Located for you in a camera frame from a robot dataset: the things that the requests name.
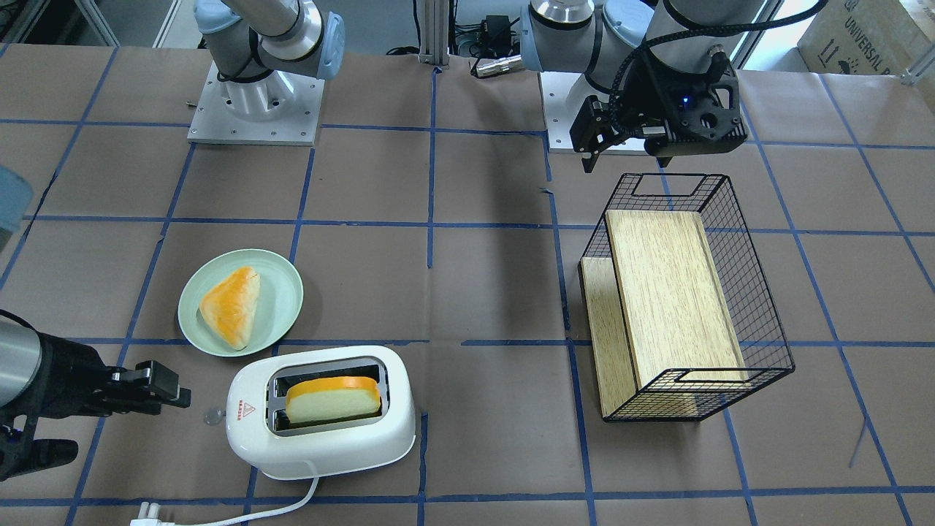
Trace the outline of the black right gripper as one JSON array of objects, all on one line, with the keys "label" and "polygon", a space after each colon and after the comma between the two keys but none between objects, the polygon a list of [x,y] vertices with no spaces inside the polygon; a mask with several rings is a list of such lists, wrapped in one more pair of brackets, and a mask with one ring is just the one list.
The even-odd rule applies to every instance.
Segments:
[{"label": "black right gripper", "polygon": [[37,332],[6,310],[1,373],[3,481],[77,459],[76,441],[36,438],[42,417],[160,415],[165,405],[191,405],[191,390],[170,367],[155,360],[134,369],[107,366],[93,347]]}]

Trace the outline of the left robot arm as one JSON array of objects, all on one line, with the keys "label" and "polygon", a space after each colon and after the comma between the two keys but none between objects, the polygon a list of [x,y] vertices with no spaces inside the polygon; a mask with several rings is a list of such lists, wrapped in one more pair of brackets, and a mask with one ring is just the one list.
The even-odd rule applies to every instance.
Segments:
[{"label": "left robot arm", "polygon": [[531,1],[520,17],[527,69],[578,74],[570,146],[591,172],[639,139],[667,167],[748,138],[730,56],[761,1]]}]

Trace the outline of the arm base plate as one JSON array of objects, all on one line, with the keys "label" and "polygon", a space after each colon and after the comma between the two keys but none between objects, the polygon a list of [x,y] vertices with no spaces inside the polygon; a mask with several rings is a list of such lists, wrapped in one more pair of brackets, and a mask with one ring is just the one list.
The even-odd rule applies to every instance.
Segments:
[{"label": "arm base plate", "polygon": [[325,81],[273,71],[256,83],[220,81],[211,64],[187,139],[211,145],[313,147]]},{"label": "arm base plate", "polygon": [[608,102],[608,94],[595,90],[583,74],[575,72],[543,71],[540,84],[549,152],[575,154],[570,128],[582,103],[591,94],[601,102]]}]

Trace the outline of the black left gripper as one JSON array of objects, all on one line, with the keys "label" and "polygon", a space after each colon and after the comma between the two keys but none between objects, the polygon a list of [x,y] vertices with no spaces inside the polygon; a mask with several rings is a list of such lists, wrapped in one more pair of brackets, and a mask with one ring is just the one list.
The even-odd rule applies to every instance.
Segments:
[{"label": "black left gripper", "polygon": [[585,154],[592,173],[601,153],[625,140],[644,141],[644,150],[667,169],[676,156],[728,153],[748,139],[739,110],[739,82],[720,45],[703,62],[706,70],[672,69],[650,51],[636,53],[617,89],[617,103],[588,96],[570,128],[572,147]]}]

